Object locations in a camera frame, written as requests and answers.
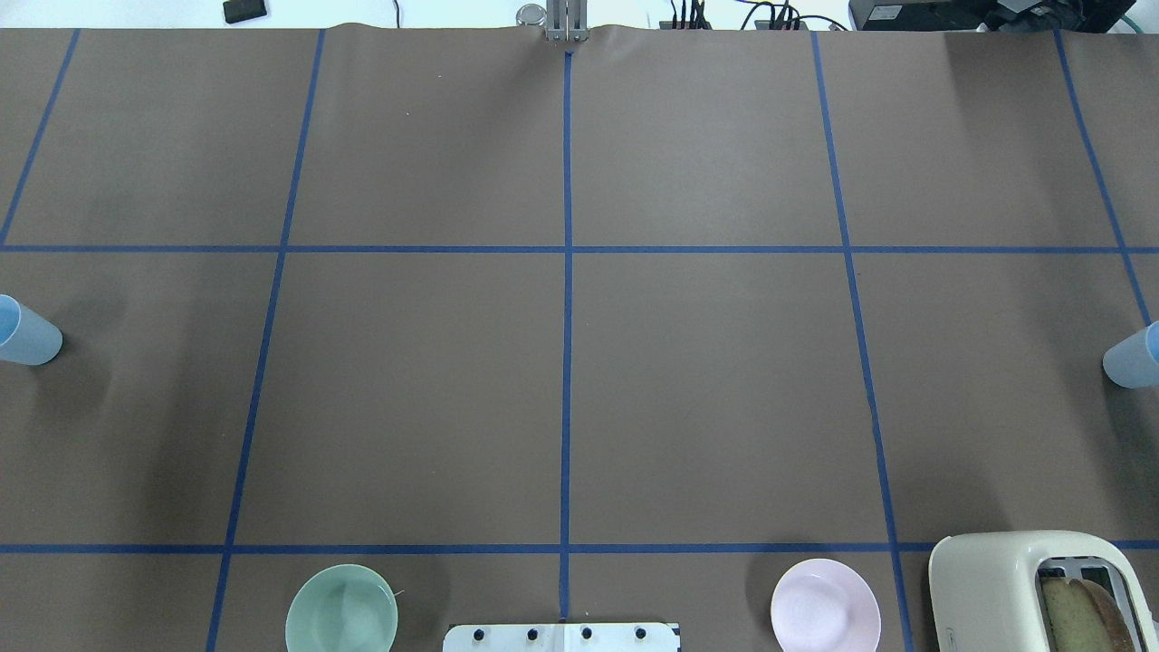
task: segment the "cable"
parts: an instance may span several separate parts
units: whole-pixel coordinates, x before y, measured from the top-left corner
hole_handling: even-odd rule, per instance
[[[752,14],[757,13],[757,9],[759,9],[761,7],[768,7],[770,29],[772,29],[773,25],[777,25],[777,24],[781,24],[781,25],[787,24],[785,22],[786,20],[788,20],[788,22],[796,21],[796,20],[799,20],[799,16],[801,15],[801,13],[797,12],[796,8],[793,7],[792,5],[789,5],[788,2],[786,2],[783,5],[774,5],[773,2],[768,2],[768,1],[763,1],[763,2],[750,2],[749,0],[737,0],[737,1],[738,2],[744,2],[745,5],[752,5],[752,9],[749,9],[749,15],[745,16],[744,17],[744,22],[741,23],[741,29],[742,30],[744,30],[744,28],[749,27],[749,20],[752,19]],[[777,9],[778,8],[781,9],[780,16],[777,15]]]
[[[830,23],[836,24],[838,30],[840,30],[840,31],[848,31],[848,28],[846,28],[844,24],[834,21],[833,19],[831,19],[829,16],[821,16],[821,15],[817,15],[817,14],[808,14],[808,15],[804,15],[804,16],[797,16],[797,22],[801,22],[804,19],[821,19],[823,21],[829,21]]]
[[[1137,23],[1137,22],[1132,21],[1131,19],[1127,17],[1125,14],[1123,15],[1123,17],[1121,17],[1118,20],[1121,20],[1124,23],[1127,23],[1127,27],[1134,29],[1135,34],[1146,34],[1145,31],[1143,31],[1143,28],[1139,27],[1139,23]]]

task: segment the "green bowl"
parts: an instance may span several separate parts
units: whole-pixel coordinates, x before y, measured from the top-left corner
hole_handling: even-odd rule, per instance
[[[399,629],[391,585],[357,564],[309,578],[286,614],[289,652],[387,652]]]

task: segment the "plastic cup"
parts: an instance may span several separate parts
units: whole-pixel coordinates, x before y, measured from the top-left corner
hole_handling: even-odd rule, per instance
[[[1127,389],[1159,386],[1159,321],[1110,347],[1102,357],[1107,378]]]
[[[309,579],[286,614],[289,652],[387,652],[399,627],[391,586],[365,566],[330,566]]]
[[[8,294],[0,294],[0,360],[44,365],[57,357],[61,344],[56,325]]]

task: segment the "blue tape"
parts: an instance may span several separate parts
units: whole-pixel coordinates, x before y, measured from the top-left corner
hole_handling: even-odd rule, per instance
[[[301,131],[298,134],[298,152],[294,156],[293,175],[290,178],[290,193],[286,197],[286,213],[282,225],[282,244],[277,263],[274,265],[274,281],[270,285],[270,300],[265,308],[265,325],[262,330],[262,345],[257,354],[257,371],[254,374],[254,389],[249,400],[249,415],[246,418],[246,435],[241,442],[241,456],[238,461],[238,476],[234,481],[233,500],[229,506],[229,522],[226,527],[225,551],[221,554],[221,569],[218,572],[218,586],[213,596],[213,611],[210,616],[209,636],[205,651],[213,652],[217,647],[218,628],[221,624],[221,609],[225,603],[225,591],[229,578],[229,561],[234,540],[238,535],[238,518],[241,513],[242,492],[246,488],[246,474],[249,468],[249,454],[254,444],[254,427],[257,424],[257,406],[262,398],[262,382],[265,379],[265,362],[269,358],[270,338],[274,334],[274,317],[277,314],[278,294],[282,290],[282,273],[285,269],[286,246],[290,242],[290,228],[293,225],[293,208],[298,193],[298,177],[301,175],[301,161],[306,155],[306,138],[309,133],[309,117],[314,110],[314,94],[318,88],[318,73],[322,64],[322,47],[326,44],[326,30],[318,30],[318,43],[314,46],[314,65],[311,68],[309,91],[306,94],[306,108],[301,117]]]
[[[277,244],[2,244],[0,251],[78,254],[258,254],[277,252]]]
[[[861,316],[861,296],[858,292],[857,270],[853,266],[853,249],[850,243],[850,228],[845,214],[845,196],[841,191],[841,175],[837,166],[837,148],[833,145],[833,125],[829,112],[829,97],[825,93],[825,74],[822,67],[821,45],[817,32],[809,32],[812,41],[812,60],[817,75],[817,95],[821,98],[821,117],[825,127],[825,147],[829,149],[829,173],[833,182],[833,199],[837,206],[837,221],[841,230],[841,246],[845,248],[845,274],[850,285],[850,300],[853,307],[853,322],[858,335],[858,352],[861,358],[861,376],[866,387],[866,401],[869,404],[869,417],[873,424],[874,448],[877,455],[877,482],[881,486],[881,501],[885,514],[885,533],[889,536],[890,558],[894,564],[894,588],[897,593],[897,608],[902,621],[902,640],[906,652],[913,652],[913,632],[910,627],[909,600],[905,596],[905,579],[902,574],[902,556],[897,548],[897,526],[894,520],[894,499],[889,488],[889,470],[885,468],[885,447],[881,438],[881,419],[877,415],[877,398],[873,384],[873,369],[869,366],[869,347],[866,344],[865,321]]]
[[[938,545],[931,541],[921,541],[916,543],[898,543],[897,549],[902,552],[930,552]]]
[[[68,64],[72,63],[73,52],[76,51],[78,41],[80,41],[80,29],[74,29],[73,36],[68,41],[68,49],[65,50],[65,58],[60,61],[60,71],[57,72],[57,80],[52,83],[52,93],[49,94],[49,102],[44,105],[44,113],[41,115],[41,124],[36,127],[32,145],[28,148],[28,156],[24,157],[24,167],[20,170],[20,178],[16,181],[16,189],[13,190],[12,202],[8,203],[8,212],[5,214],[3,226],[0,226],[0,244],[8,240],[8,230],[12,229],[13,219],[16,218],[20,197],[24,193],[24,184],[28,183],[28,175],[32,171],[32,163],[36,162],[36,152],[41,148],[41,140],[44,138],[44,131],[49,126],[49,118],[52,117],[52,109],[57,105],[57,96],[60,95],[60,87],[65,83],[65,73],[68,72]]]
[[[1113,541],[1111,545],[1122,550],[1159,550],[1157,540]]]
[[[1118,247],[851,246],[855,254],[1117,254]]]
[[[386,254],[562,254],[553,246],[457,246],[457,244],[290,244],[289,252],[386,252]]]
[[[563,382],[560,438],[560,620],[567,620],[571,595],[571,57],[563,54]]]
[[[221,555],[224,545],[8,543],[0,555]]]
[[[597,246],[573,247],[573,250],[577,254],[839,254],[845,249],[838,246],[824,246],[824,244],[774,244],[774,246],[597,244]]]
[[[889,552],[889,543],[574,543],[573,555],[775,555]]]
[[[423,555],[423,556],[446,556],[446,555],[555,555],[560,551],[559,544],[522,544],[522,543],[493,543],[493,544],[447,544],[447,545],[424,545],[424,544],[399,544],[399,545],[234,545],[233,554],[238,555]]]
[[[1115,204],[1110,200],[1110,191],[1107,190],[1107,181],[1102,176],[1102,166],[1099,164],[1099,156],[1094,153],[1094,145],[1091,142],[1091,134],[1087,132],[1086,119],[1083,118],[1083,108],[1079,105],[1079,95],[1074,90],[1074,79],[1071,76],[1071,64],[1066,59],[1066,47],[1063,45],[1063,34],[1055,30],[1055,49],[1058,50],[1058,63],[1063,66],[1063,79],[1066,80],[1066,94],[1071,98],[1071,109],[1074,111],[1074,122],[1078,123],[1079,135],[1083,137],[1083,146],[1086,147],[1087,159],[1091,161],[1091,169],[1094,171],[1095,183],[1099,184],[1099,193],[1102,196],[1102,205],[1107,208],[1107,219],[1110,220],[1110,229],[1115,233],[1115,241],[1118,242],[1120,254],[1123,256],[1123,266],[1127,268],[1127,277],[1131,283],[1131,291],[1135,292],[1135,302],[1139,308],[1139,316],[1144,323],[1151,323],[1151,312],[1147,309],[1147,301],[1143,296],[1143,288],[1139,279],[1135,274],[1135,264],[1131,263],[1131,254],[1127,248],[1127,240],[1123,237],[1123,229],[1118,224],[1118,215],[1115,214]]]

